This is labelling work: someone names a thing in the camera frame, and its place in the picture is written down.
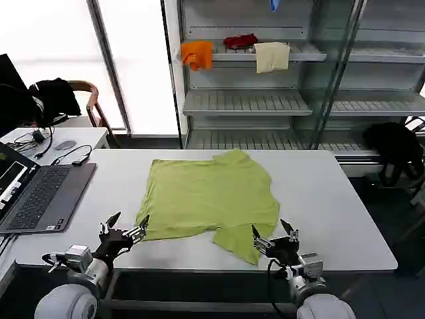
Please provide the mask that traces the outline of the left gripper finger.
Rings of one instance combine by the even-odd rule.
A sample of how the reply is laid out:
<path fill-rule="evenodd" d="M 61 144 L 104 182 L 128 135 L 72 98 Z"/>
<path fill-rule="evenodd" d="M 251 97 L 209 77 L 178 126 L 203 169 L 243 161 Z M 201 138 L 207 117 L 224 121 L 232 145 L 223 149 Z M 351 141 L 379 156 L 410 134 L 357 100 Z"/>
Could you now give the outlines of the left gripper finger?
<path fill-rule="evenodd" d="M 135 226 L 133 229 L 124 231 L 122 236 L 127 239 L 131 239 L 132 242 L 139 242 L 146 235 L 148 223 L 149 215 L 146 215 L 139 225 Z"/>
<path fill-rule="evenodd" d="M 108 234 L 110 229 L 112 229 L 113 226 L 116 224 L 120 215 L 121 215 L 121 212 L 118 211 L 116 214 L 110 216 L 104 223 L 100 223 L 100 226 L 101 226 L 100 234 L 101 235 Z"/>

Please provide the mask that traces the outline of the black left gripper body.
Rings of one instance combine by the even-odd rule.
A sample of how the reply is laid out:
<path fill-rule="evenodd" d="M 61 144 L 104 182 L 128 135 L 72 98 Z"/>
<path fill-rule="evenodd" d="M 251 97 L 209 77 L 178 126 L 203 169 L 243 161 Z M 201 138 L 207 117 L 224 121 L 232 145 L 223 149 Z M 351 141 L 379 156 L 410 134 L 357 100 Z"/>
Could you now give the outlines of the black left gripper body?
<path fill-rule="evenodd" d="M 133 239 L 124 236 L 121 229 L 110 229 L 107 233 L 99 234 L 100 245 L 94 252 L 94 257 L 112 264 L 121 251 L 128 251 L 133 246 Z"/>

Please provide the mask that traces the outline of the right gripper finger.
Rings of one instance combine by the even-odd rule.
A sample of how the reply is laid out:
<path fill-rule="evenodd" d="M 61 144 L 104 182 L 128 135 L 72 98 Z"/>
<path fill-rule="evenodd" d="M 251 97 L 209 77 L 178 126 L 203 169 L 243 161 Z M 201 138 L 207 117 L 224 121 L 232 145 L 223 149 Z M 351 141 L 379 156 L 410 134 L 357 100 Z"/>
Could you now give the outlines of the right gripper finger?
<path fill-rule="evenodd" d="M 299 237 L 299 229 L 294 229 L 288 222 L 280 219 L 282 227 L 285 229 L 286 233 L 290 240 L 298 240 Z"/>
<path fill-rule="evenodd" d="M 274 248 L 274 244 L 269 240 L 263 238 L 254 225 L 251 225 L 252 234 L 253 234 L 253 242 L 254 247 L 265 256 L 268 256 L 272 249 Z"/>

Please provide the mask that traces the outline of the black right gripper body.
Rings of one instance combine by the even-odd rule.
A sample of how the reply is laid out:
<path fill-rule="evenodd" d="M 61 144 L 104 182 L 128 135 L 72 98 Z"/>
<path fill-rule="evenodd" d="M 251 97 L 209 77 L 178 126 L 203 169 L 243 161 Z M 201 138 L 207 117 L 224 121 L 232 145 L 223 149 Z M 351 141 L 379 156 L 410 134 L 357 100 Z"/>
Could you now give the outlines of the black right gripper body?
<path fill-rule="evenodd" d="M 276 259 L 281 265 L 295 266 L 299 264 L 299 241 L 289 237 L 271 239 L 271 246 L 266 248 L 266 256 Z"/>

